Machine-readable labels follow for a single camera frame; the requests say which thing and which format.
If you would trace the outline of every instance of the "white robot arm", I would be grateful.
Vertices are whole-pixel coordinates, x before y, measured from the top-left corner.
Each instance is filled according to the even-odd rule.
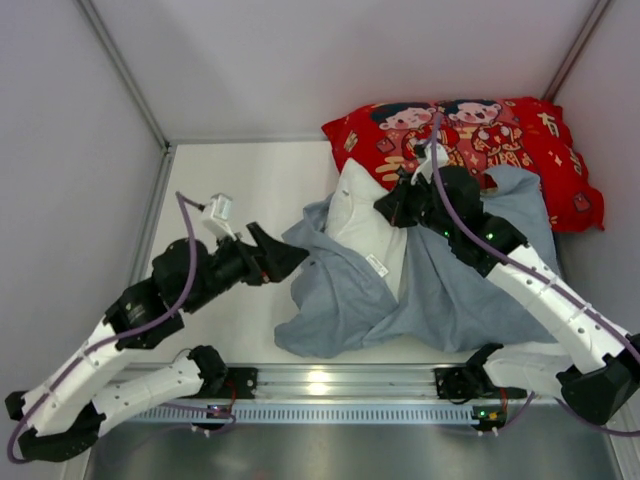
[[[393,226],[420,225],[447,238],[460,261],[511,295],[558,342],[486,345],[465,367],[452,368],[456,375],[445,375],[443,388],[463,391],[464,399],[496,387],[533,390],[563,400],[593,424],[606,423],[640,384],[640,335],[630,336],[571,290],[511,223],[484,212],[467,169],[438,168],[446,151],[430,147],[418,172],[399,169],[395,188],[374,207]]]
[[[6,398],[9,416],[18,422],[8,452],[15,463],[66,461],[149,408],[179,397],[214,396],[228,369],[211,346],[195,347],[185,358],[130,382],[107,384],[184,327],[178,308],[195,312],[238,282],[280,282],[308,256],[304,249],[269,237],[257,223],[247,225],[256,246],[241,242],[227,224],[231,199],[224,195],[207,205],[178,199],[190,238],[173,242],[153,260],[152,276],[123,292],[56,373],[33,390]],[[203,224],[216,236],[213,254],[193,238],[185,203],[202,211]],[[16,439],[23,459],[13,455]]]

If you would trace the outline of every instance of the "cartoon print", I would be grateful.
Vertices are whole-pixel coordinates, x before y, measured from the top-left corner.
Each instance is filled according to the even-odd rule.
[[[357,143],[358,143],[358,134],[353,130],[351,130],[351,132],[349,132],[349,136],[347,136],[347,140],[345,140],[344,142],[345,151],[350,153],[351,150],[353,150],[353,147],[355,147]]]
[[[533,160],[522,147],[522,129],[498,121],[502,106],[493,100],[456,100],[442,105],[454,122],[478,125],[471,135],[471,147],[487,157],[487,167],[513,165],[536,171]]]
[[[560,130],[558,130],[558,124],[556,123],[556,118],[554,116],[547,113],[539,113],[537,116],[542,120],[542,125],[549,129],[551,135],[554,137],[560,136]]]
[[[371,112],[371,119],[381,130],[396,130],[407,132],[401,142],[402,156],[405,160],[416,160],[415,147],[426,144],[431,138],[433,126],[429,122],[433,119],[436,108],[426,102],[394,103],[381,105]],[[455,146],[460,140],[458,132],[449,125],[442,125],[438,131],[438,141],[449,154],[449,163],[464,165],[464,160]],[[378,149],[385,147],[386,142],[379,142]]]
[[[586,212],[587,210],[591,209],[591,202],[582,192],[573,197],[573,205],[576,207],[576,211],[579,213]]]

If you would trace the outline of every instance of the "cable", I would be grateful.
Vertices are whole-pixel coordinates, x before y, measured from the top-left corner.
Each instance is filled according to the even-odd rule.
[[[204,211],[206,207],[206,205],[204,205],[203,203],[198,203],[198,202],[194,202],[193,200],[188,199],[187,197],[182,197],[182,200],[184,201],[184,203],[186,203],[187,205],[190,205],[198,210],[200,210],[201,212]]]
[[[509,407],[509,395],[507,394],[507,389],[506,388],[501,388],[500,389],[500,397],[502,399],[502,402],[501,402],[502,411],[504,413],[507,413],[507,408]]]
[[[598,312],[593,310],[588,304],[585,304],[581,300],[579,300],[576,297],[574,297],[571,293],[569,293],[567,290],[565,290],[561,286],[553,283],[553,280],[547,278],[546,276],[544,276],[540,272],[538,272],[536,270],[533,270],[532,268],[529,268],[526,265],[523,265],[522,263],[520,263],[520,262],[510,258],[509,256],[505,255],[504,253],[496,250],[491,245],[486,243],[484,240],[479,238],[471,230],[469,230],[469,228],[464,224],[462,219],[458,216],[458,213],[455,211],[455,208],[453,208],[453,205],[451,204],[451,201],[449,200],[449,197],[447,196],[447,192],[446,192],[446,190],[444,188],[444,184],[442,182],[442,177],[440,176],[440,169],[438,167],[438,162],[435,161],[435,159],[438,158],[437,157],[437,154],[438,154],[438,145],[437,145],[438,137],[437,137],[437,135],[438,135],[438,130],[440,129],[440,124],[441,123],[442,123],[442,114],[440,112],[438,112],[436,114],[436,117],[435,117],[435,122],[434,122],[433,130],[431,132],[431,139],[430,139],[431,164],[433,166],[433,179],[434,179],[434,182],[436,184],[436,188],[438,189],[438,194],[440,195],[440,199],[442,200],[442,203],[444,204],[444,207],[447,210],[447,213],[449,214],[449,216],[453,220],[453,223],[456,224],[456,226],[460,229],[460,231],[462,231],[462,233],[464,233],[469,238],[469,240],[471,240],[473,243],[478,245],[480,248],[482,248],[487,253],[493,255],[494,257],[496,257],[502,263],[512,265],[512,266],[516,267],[518,270],[520,270],[522,272],[525,272],[528,275],[530,275],[531,277],[535,278],[536,280],[548,285],[550,288],[552,288],[553,290],[558,292],[560,295],[562,295],[562,297],[564,297],[566,300],[568,300],[577,309],[582,310],[582,309],[588,307],[588,308],[586,308],[586,310],[584,310],[584,313],[589,318],[591,318],[594,322],[596,322],[600,327],[602,327],[605,331],[607,331],[613,338],[615,338],[618,342],[620,342],[620,344],[622,346],[624,346],[624,348],[629,351],[629,353],[636,360],[636,362],[638,362],[638,365],[640,365],[640,352],[638,352],[638,350],[633,346],[633,344],[624,335],[620,334],[613,326],[611,326],[609,324],[609,322],[605,321]],[[599,425],[593,425],[591,423],[589,425],[591,425],[594,429],[596,429],[596,430],[598,430],[598,431],[600,431],[602,433],[607,433],[609,435],[619,435],[619,436],[623,436],[623,437],[637,437],[637,436],[640,436],[640,430],[635,431],[635,432],[617,432],[617,431],[613,431],[613,430],[609,430],[607,428],[601,427]]]
[[[588,422],[584,418],[582,418],[580,415],[578,415],[576,412],[574,412],[571,409],[571,407],[569,407],[569,405],[567,405],[566,403],[564,403],[560,399],[556,398],[556,402],[558,402],[558,404],[564,409],[564,411],[567,412],[569,415],[571,415],[573,418],[575,418],[576,420],[578,420],[582,424],[586,425],[587,427],[589,427],[592,430],[595,430],[598,433],[606,433],[607,435],[613,435],[614,437],[624,437],[624,438],[640,437],[640,430],[637,430],[635,432],[624,432],[624,431],[620,431],[620,430],[611,430],[609,428],[606,428],[606,427],[603,427],[603,426],[600,426],[600,425],[595,425],[595,424],[593,424],[591,422]]]
[[[95,352],[96,350],[110,343],[114,343],[114,342],[117,342],[118,340],[122,340],[129,337],[135,337],[137,335],[140,335],[141,333],[144,333],[148,330],[156,328],[161,323],[173,317],[178,312],[180,307],[182,307],[182,304],[186,301],[187,297],[189,296],[189,292],[191,291],[191,287],[193,286],[193,282],[196,276],[197,253],[196,253],[196,237],[193,231],[193,224],[191,223],[191,218],[189,218],[189,213],[187,212],[186,205],[187,204],[193,205],[196,203],[184,197],[180,192],[176,192],[176,198],[178,200],[178,206],[180,207],[180,212],[182,213],[182,218],[184,220],[185,227],[187,229],[188,242],[189,242],[189,272],[187,274],[187,281],[184,284],[184,288],[182,289],[182,293],[180,294],[180,297],[178,297],[178,299],[176,300],[176,303],[174,303],[169,310],[167,310],[163,315],[161,315],[157,319],[153,320],[152,322],[142,327],[134,328],[133,330],[129,330],[128,332],[120,333],[118,335],[114,335],[112,337],[105,338],[99,342],[94,343],[83,352],[85,356],[90,355],[91,353]],[[60,375],[51,383],[51,385],[49,386],[49,391],[54,392],[82,361],[83,361],[83,358],[81,356],[74,358],[69,363],[69,365],[67,365],[67,367],[62,371],[62,373],[60,373]],[[49,393],[42,394],[40,398],[38,398],[38,400],[36,400],[36,402],[32,405],[32,407],[24,414],[24,416],[20,419],[20,421],[18,421],[18,424],[16,425],[13,432],[11,433],[11,436],[9,437],[9,441],[7,442],[7,458],[11,463],[16,465],[24,465],[31,461],[31,460],[25,460],[23,458],[16,457],[16,455],[13,453],[13,449],[18,440],[18,437],[20,436],[20,432],[28,424],[29,420],[38,411],[38,409],[42,407],[42,405],[47,400],[47,398],[49,398]]]

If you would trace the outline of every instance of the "gray cloth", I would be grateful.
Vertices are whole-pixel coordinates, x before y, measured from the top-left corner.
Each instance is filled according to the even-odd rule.
[[[557,272],[538,176],[509,166],[487,173],[498,190],[483,197],[485,210],[509,220]],[[283,235],[286,242],[311,254],[291,287],[300,313],[275,329],[279,347],[301,356],[330,358],[403,334],[446,352],[489,342],[553,341],[520,304],[457,260],[447,240],[427,228],[408,231],[406,287],[396,301],[361,255],[322,233],[330,198],[308,205],[303,220]]]

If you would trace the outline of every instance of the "purple cable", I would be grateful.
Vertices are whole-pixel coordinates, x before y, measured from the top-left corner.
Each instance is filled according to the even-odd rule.
[[[540,281],[540,282],[542,282],[542,283],[544,283],[546,285],[549,285],[550,288],[554,289],[556,292],[558,292],[560,295],[562,295],[566,300],[571,302],[576,308],[578,308],[578,309],[584,308],[586,305],[583,302],[581,302],[579,299],[574,297],[571,293],[569,293],[568,291],[566,291],[564,288],[562,288],[559,285],[551,284],[551,280],[548,279],[547,277],[545,277],[540,272],[538,272],[536,270],[533,270],[532,268],[529,268],[526,265],[523,265],[522,263],[520,263],[520,262],[518,262],[518,261],[516,261],[516,260],[514,260],[512,258],[509,258],[507,255],[505,255],[502,252],[496,250],[491,245],[486,243],[484,240],[479,238],[471,230],[469,230],[469,228],[467,228],[467,226],[464,224],[464,222],[460,219],[460,217],[458,216],[457,212],[453,208],[453,205],[451,204],[451,201],[449,200],[449,197],[447,197],[447,192],[444,189],[444,185],[442,183],[442,177],[440,176],[440,171],[438,169],[438,162],[437,162],[438,145],[437,145],[437,141],[438,141],[438,130],[440,129],[440,124],[441,123],[442,123],[442,114],[441,113],[437,113],[436,114],[436,118],[435,118],[435,122],[434,122],[434,126],[433,126],[433,131],[431,132],[431,139],[430,139],[430,142],[431,142],[431,144],[430,144],[430,147],[431,147],[431,164],[433,166],[433,179],[434,179],[434,182],[436,184],[436,188],[438,189],[438,194],[440,195],[440,199],[442,200],[442,203],[444,204],[444,207],[447,210],[447,213],[449,214],[449,216],[453,220],[453,223],[456,224],[456,226],[462,231],[462,233],[464,233],[469,238],[469,240],[471,240],[473,243],[475,243],[480,248],[485,250],[487,253],[493,255],[494,257],[496,257],[502,263],[513,265],[518,270],[527,273],[528,275],[532,276],[536,280],[538,280],[538,281]],[[600,327],[602,327],[604,330],[606,330],[613,338],[615,338],[618,342],[620,342],[624,346],[624,348],[626,348],[629,351],[629,353],[631,353],[633,358],[640,365],[640,352],[638,352],[638,350],[633,346],[633,344],[624,335],[620,334],[615,328],[613,328],[611,325],[609,325],[609,323],[606,322],[600,316],[600,314],[598,312],[592,310],[591,308],[587,308],[584,313],[589,318],[591,318],[594,322],[596,322],[598,325],[600,325]],[[589,425],[591,425],[594,429],[596,429],[596,430],[598,430],[600,432],[603,432],[603,433],[607,433],[609,435],[619,435],[619,436],[623,436],[623,437],[640,436],[640,430],[638,430],[636,432],[617,432],[617,431],[614,431],[614,430],[609,430],[609,429],[603,428],[603,427],[601,427],[599,425],[593,425],[593,424],[589,424]]]
[[[187,274],[187,281],[184,284],[184,288],[182,289],[182,293],[180,294],[180,297],[178,297],[178,300],[176,300],[176,303],[169,310],[167,310],[163,315],[161,315],[154,321],[142,327],[129,330],[128,332],[120,333],[118,335],[105,338],[104,340],[100,340],[99,342],[96,342],[95,344],[88,347],[84,351],[85,355],[89,355],[95,352],[96,350],[98,350],[99,348],[105,345],[108,345],[110,343],[117,342],[118,340],[122,340],[129,337],[135,337],[137,335],[140,335],[141,333],[144,333],[148,330],[151,330],[157,327],[161,323],[173,317],[178,312],[178,310],[180,310],[180,307],[182,307],[182,304],[186,301],[187,297],[189,296],[189,292],[191,291],[191,287],[193,286],[193,282],[196,276],[197,257],[196,257],[196,237],[193,231],[193,224],[191,223],[191,219],[189,218],[189,213],[187,212],[186,205],[187,203],[189,205],[192,205],[192,204],[195,204],[195,202],[187,199],[180,192],[176,192],[176,198],[178,199],[178,206],[180,207],[180,212],[182,213],[182,218],[184,219],[185,227],[187,228],[187,235],[188,235],[188,241],[189,241],[189,273]],[[58,378],[56,378],[51,383],[49,390],[51,392],[55,391],[55,389],[60,386],[60,384],[71,374],[71,372],[73,372],[73,370],[80,364],[81,361],[82,361],[81,357],[76,357],[67,366],[67,368],[65,368],[62,371],[62,373],[58,376]],[[20,421],[16,425],[16,428],[11,433],[11,436],[9,437],[9,441],[7,443],[7,458],[11,463],[14,463],[16,465],[24,465],[25,463],[30,462],[30,460],[25,460],[23,458],[16,457],[15,454],[13,453],[13,449],[16,441],[18,440],[18,436],[20,435],[20,432],[27,425],[27,423],[29,422],[31,417],[35,414],[35,412],[44,404],[47,398],[49,398],[49,394],[48,393],[43,394],[33,404],[33,406],[27,411],[27,413],[24,414],[24,416],[20,419]]]
[[[204,433],[203,436],[207,436],[207,435],[219,435],[221,433],[227,433],[229,430],[231,430],[231,427],[236,423],[236,417],[234,415],[230,415],[229,417],[226,418],[230,418],[231,422],[225,424],[222,428],[218,429],[218,430],[205,430],[203,428],[200,427],[195,427],[193,425],[184,425],[184,424],[180,424],[180,425],[172,425],[170,427],[167,428],[163,428],[162,430],[159,430],[157,432],[152,433],[151,435],[149,435],[147,438],[145,438],[144,440],[142,440],[140,443],[138,443],[136,446],[134,446],[133,448],[131,448],[129,451],[127,451],[126,455],[123,455],[121,458],[119,458],[118,460],[109,460],[106,458],[105,455],[105,450],[106,450],[106,443],[104,445],[100,445],[98,444],[98,456],[101,460],[101,463],[104,467],[108,468],[108,469],[114,469],[117,468],[119,466],[121,466],[124,462],[126,462],[127,460],[129,460],[129,458],[131,458],[131,456],[133,456],[135,453],[137,453],[142,447],[146,446],[149,442],[155,440],[158,437],[161,437],[167,433],[171,433],[174,432],[176,430],[193,430],[195,428],[196,431],[202,430],[203,433],[204,432],[208,432]]]

